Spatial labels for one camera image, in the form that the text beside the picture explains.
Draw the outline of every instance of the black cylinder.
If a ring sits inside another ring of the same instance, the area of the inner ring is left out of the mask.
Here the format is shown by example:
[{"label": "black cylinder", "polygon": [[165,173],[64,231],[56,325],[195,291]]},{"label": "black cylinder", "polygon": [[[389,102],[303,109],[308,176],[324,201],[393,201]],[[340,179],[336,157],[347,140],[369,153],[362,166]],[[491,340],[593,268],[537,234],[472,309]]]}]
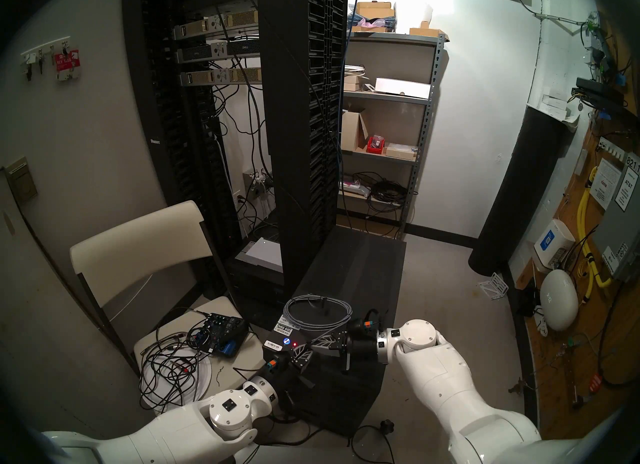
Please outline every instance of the black cylinder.
[{"label": "black cylinder", "polygon": [[490,276],[515,251],[545,192],[567,132],[562,122],[527,106],[503,184],[469,256],[469,266],[476,273]]}]

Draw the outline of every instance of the gray cable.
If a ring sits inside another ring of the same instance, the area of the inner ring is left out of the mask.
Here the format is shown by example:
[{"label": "gray cable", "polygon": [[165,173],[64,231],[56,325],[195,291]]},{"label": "gray cable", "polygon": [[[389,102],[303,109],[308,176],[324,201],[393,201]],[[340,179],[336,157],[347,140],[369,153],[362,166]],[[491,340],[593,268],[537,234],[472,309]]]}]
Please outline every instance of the gray cable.
[{"label": "gray cable", "polygon": [[[338,321],[334,321],[333,323],[325,323],[321,325],[317,323],[306,323],[305,321],[300,321],[299,319],[296,319],[291,314],[291,310],[290,310],[291,306],[298,302],[308,302],[309,305],[311,305],[312,307],[315,307],[311,304],[311,301],[320,302],[325,300],[327,302],[331,302],[343,307],[345,312],[344,317]],[[326,332],[323,335],[326,335],[334,331],[336,328],[340,328],[341,326],[346,325],[351,319],[352,313],[353,311],[351,309],[350,304],[345,302],[344,300],[338,300],[332,297],[323,297],[321,295],[315,295],[315,294],[305,294],[305,295],[299,295],[298,297],[293,297],[284,305],[284,309],[282,310],[282,315],[292,325],[295,325],[299,329],[306,330],[308,332]]]}]

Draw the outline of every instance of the yellow cable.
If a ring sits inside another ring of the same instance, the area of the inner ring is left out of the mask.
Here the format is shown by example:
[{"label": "yellow cable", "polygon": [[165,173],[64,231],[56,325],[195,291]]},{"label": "yellow cable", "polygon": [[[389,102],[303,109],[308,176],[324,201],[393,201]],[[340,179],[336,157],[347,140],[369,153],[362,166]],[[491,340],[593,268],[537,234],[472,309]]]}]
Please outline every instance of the yellow cable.
[{"label": "yellow cable", "polygon": [[[593,180],[595,178],[595,175],[598,171],[598,167],[594,167],[591,170],[591,173],[589,174],[589,182],[593,183]],[[586,257],[589,260],[589,288],[587,288],[587,293],[585,293],[585,298],[589,299],[589,297],[591,296],[591,285],[593,283],[593,281],[595,280],[596,284],[600,287],[600,288],[606,288],[608,286],[611,285],[612,280],[611,278],[605,280],[604,282],[602,281],[602,279],[600,278],[600,272],[598,271],[598,268],[596,266],[595,260],[593,258],[593,256],[590,257],[591,254],[591,249],[589,248],[589,243],[587,242],[586,239],[586,230],[585,230],[585,218],[586,218],[586,214],[587,214],[587,204],[589,202],[589,192],[590,192],[590,188],[587,187],[584,190],[583,193],[583,197],[580,200],[580,204],[578,205],[578,214],[577,214],[577,226],[578,226],[578,237],[580,240],[584,240],[583,244],[581,244],[582,247],[582,253],[584,254],[584,257]]]}]

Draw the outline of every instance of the dell server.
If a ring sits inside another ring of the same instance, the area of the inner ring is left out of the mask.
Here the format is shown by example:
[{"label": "dell server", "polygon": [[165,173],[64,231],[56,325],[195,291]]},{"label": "dell server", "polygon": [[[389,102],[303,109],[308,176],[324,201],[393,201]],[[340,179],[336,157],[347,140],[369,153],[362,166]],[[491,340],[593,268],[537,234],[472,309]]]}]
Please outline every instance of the dell server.
[{"label": "dell server", "polygon": [[[260,68],[244,68],[249,83],[262,83]],[[246,80],[239,68],[219,68],[207,71],[191,71],[180,73],[180,84],[183,87],[197,85],[245,85]]]},{"label": "dell server", "polygon": [[178,63],[196,63],[200,61],[229,60],[238,58],[255,58],[260,56],[260,39],[217,40],[202,46],[178,49],[175,59]]},{"label": "dell server", "polygon": [[227,33],[247,34],[258,30],[258,11],[249,10],[222,15],[224,28],[218,15],[204,17],[202,20],[192,21],[184,25],[176,25],[173,31],[175,40],[191,37],[219,37]]}]

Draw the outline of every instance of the baseboard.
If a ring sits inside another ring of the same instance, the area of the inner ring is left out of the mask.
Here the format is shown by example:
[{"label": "baseboard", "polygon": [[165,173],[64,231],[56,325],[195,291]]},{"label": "baseboard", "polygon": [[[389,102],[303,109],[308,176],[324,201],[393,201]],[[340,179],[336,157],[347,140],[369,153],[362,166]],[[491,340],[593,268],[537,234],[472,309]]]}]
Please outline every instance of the baseboard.
[{"label": "baseboard", "polygon": [[413,225],[407,223],[405,226],[405,233],[410,235],[416,235],[418,237],[428,238],[431,240],[438,240],[440,242],[446,242],[448,244],[460,245],[462,247],[469,247],[473,249],[475,242],[474,237],[468,237],[466,235],[460,235],[458,233],[445,232],[444,230],[436,230],[435,228],[422,227],[420,225]]},{"label": "baseboard", "polygon": [[[346,215],[346,212],[341,207],[338,208],[338,214]],[[367,219],[370,222],[382,223],[385,225],[391,225],[394,227],[400,226],[400,222],[390,220],[388,218],[381,218],[380,216],[372,216],[366,215],[364,213],[358,213],[357,211],[349,211],[349,216],[353,216],[355,218]],[[446,242],[448,244],[460,245],[462,247],[469,247],[473,249],[475,242],[477,241],[474,237],[468,237],[466,235],[460,235],[457,233],[445,232],[444,230],[436,230],[435,228],[423,227],[420,225],[413,225],[412,223],[407,223],[405,227],[405,233],[409,235],[416,235],[417,237],[428,238],[431,240],[437,240],[439,242]]]},{"label": "baseboard", "polygon": [[[527,331],[527,325],[524,321],[524,316],[516,314],[516,309],[519,305],[518,293],[520,292],[513,281],[511,276],[511,270],[508,263],[503,263],[500,267],[500,273],[504,282],[509,287],[507,291],[507,299],[509,300],[509,307],[511,309],[511,316],[513,318],[513,326],[516,330],[516,343],[518,344],[518,355],[520,357],[520,370],[521,378],[530,387],[536,386],[535,377],[531,374],[534,371],[533,367],[533,354],[531,353],[531,344],[529,342],[529,332]],[[537,392],[524,387],[522,389],[522,395],[524,397],[524,415],[527,416],[533,424],[538,426],[538,403]]]}]

